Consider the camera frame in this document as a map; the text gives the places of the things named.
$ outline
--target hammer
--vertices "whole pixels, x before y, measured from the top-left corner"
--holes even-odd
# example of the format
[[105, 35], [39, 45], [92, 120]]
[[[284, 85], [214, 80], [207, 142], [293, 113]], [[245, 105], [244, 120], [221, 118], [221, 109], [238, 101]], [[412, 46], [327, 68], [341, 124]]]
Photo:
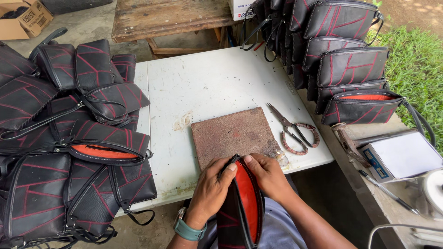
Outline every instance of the hammer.
[[357, 161], [359, 161], [365, 168], [372, 167], [371, 164], [368, 163], [368, 161], [358, 152], [357, 148], [363, 147], [367, 144], [377, 142], [380, 140], [388, 139], [391, 137], [397, 137], [402, 136], [406, 134], [410, 134], [413, 132], [417, 132], [417, 128], [411, 128], [404, 131], [399, 132], [391, 132], [386, 133], [383, 135], [378, 136], [371, 136], [367, 138], [362, 138], [358, 140], [352, 140], [349, 138], [348, 134], [345, 131], [346, 123], [338, 123], [331, 127], [333, 131], [336, 131], [338, 133], [338, 137], [340, 139], [340, 143], [342, 144], [345, 151], [350, 154], [353, 158], [355, 158]]

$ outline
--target white cable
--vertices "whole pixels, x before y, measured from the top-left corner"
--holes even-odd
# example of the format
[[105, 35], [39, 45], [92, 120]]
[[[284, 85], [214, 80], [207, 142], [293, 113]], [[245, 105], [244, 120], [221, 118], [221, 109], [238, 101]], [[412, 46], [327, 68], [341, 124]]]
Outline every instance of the white cable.
[[441, 232], [443, 233], [443, 229], [437, 229], [437, 228], [431, 228], [431, 227], [425, 227], [425, 226], [415, 226], [415, 225], [406, 225], [406, 224], [386, 224], [386, 225], [379, 225], [372, 229], [371, 233], [369, 234], [369, 242], [368, 242], [368, 249], [371, 249], [372, 244], [372, 237], [374, 236], [374, 233], [379, 230], [380, 228], [386, 228], [386, 227], [395, 227], [395, 226], [404, 226], [404, 227], [410, 227], [410, 228], [416, 228], [416, 229], [424, 229], [429, 231], [435, 231], [435, 232]]

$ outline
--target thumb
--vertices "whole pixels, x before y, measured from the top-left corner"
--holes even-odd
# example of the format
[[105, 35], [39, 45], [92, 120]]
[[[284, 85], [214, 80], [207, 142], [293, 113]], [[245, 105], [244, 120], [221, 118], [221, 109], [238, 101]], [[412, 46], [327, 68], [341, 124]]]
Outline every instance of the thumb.
[[261, 176], [265, 173], [265, 170], [261, 167], [261, 165], [253, 158], [251, 155], [245, 155], [243, 157], [248, 168], [254, 173], [256, 177]]
[[235, 163], [231, 163], [226, 167], [226, 169], [222, 172], [220, 176], [220, 183], [224, 187], [229, 187], [235, 175], [237, 174], [237, 165]]

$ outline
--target hand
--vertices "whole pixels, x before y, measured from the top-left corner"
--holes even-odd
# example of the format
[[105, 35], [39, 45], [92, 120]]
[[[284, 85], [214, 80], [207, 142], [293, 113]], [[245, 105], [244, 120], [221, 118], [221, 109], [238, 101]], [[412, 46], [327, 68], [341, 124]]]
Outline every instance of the hand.
[[228, 187], [237, 173], [231, 163], [218, 178], [218, 173], [231, 157], [214, 158], [200, 174], [184, 222], [193, 229], [202, 229], [206, 221], [216, 214], [225, 202]]
[[281, 204], [294, 193], [277, 160], [258, 153], [246, 155], [243, 160], [257, 178], [260, 189], [274, 201]]

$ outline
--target wristwatch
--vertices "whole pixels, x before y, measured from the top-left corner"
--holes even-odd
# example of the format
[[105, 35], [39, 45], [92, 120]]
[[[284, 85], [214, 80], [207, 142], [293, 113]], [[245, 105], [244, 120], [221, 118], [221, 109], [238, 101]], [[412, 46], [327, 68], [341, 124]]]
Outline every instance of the wristwatch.
[[182, 238], [190, 240], [190, 241], [200, 241], [200, 239], [205, 235], [206, 227], [208, 223], [205, 223], [205, 226], [201, 230], [195, 230], [190, 228], [186, 223], [182, 220], [183, 215], [186, 212], [186, 207], [182, 207], [177, 214], [177, 218], [175, 218], [174, 222], [174, 231], [180, 235]]

